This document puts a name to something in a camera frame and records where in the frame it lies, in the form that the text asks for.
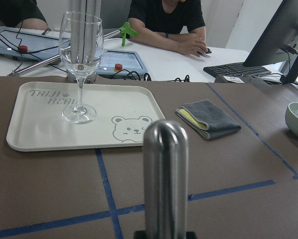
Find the wine glass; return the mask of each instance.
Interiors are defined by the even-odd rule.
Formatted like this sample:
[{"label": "wine glass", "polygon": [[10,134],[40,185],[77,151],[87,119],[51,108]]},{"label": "wine glass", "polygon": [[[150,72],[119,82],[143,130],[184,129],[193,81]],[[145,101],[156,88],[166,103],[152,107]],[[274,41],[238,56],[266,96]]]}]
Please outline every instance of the wine glass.
[{"label": "wine glass", "polygon": [[101,19],[83,12],[66,12],[60,28],[59,54],[78,83],[78,100],[63,109],[62,117],[74,123],[91,122],[96,117],[96,111],[83,104],[83,85],[86,77],[96,71],[102,60]]}]

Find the red button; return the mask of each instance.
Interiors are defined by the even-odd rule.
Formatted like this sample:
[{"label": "red button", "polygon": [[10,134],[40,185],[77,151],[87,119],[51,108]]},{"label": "red button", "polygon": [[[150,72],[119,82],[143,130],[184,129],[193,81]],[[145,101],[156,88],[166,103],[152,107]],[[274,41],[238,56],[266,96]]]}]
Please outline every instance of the red button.
[{"label": "red button", "polygon": [[27,53],[27,46],[21,45],[18,47],[19,53]]},{"label": "red button", "polygon": [[114,70],[115,71],[121,71],[122,70],[122,65],[121,64],[115,64],[114,65]]}]

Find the gray microfiber cloth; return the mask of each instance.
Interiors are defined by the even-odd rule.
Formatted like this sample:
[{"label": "gray microfiber cloth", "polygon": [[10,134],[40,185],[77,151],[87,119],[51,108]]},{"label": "gray microfiber cloth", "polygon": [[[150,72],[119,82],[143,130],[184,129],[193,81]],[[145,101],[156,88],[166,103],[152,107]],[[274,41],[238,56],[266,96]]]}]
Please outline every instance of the gray microfiber cloth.
[{"label": "gray microfiber cloth", "polygon": [[175,113],[205,139],[237,132],[241,126],[231,116],[209,100],[188,103]]}]

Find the person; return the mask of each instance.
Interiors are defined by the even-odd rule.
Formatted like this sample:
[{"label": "person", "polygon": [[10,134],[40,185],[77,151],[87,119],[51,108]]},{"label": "person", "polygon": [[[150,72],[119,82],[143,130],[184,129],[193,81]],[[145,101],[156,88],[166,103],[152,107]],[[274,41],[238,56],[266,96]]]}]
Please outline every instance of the person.
[{"label": "person", "polygon": [[132,0],[128,22],[131,41],[197,57],[208,51],[200,0]]},{"label": "person", "polygon": [[36,0],[0,0],[0,20],[8,27],[48,29]]}]

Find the person's hand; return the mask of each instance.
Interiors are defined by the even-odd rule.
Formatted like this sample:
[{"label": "person's hand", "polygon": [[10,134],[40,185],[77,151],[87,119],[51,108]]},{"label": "person's hand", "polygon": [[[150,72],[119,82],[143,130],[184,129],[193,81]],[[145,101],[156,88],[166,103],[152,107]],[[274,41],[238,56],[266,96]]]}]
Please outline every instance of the person's hand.
[{"label": "person's hand", "polygon": [[177,52],[183,55],[194,55],[200,57],[201,54],[207,52],[205,41],[200,38],[178,42]]}]

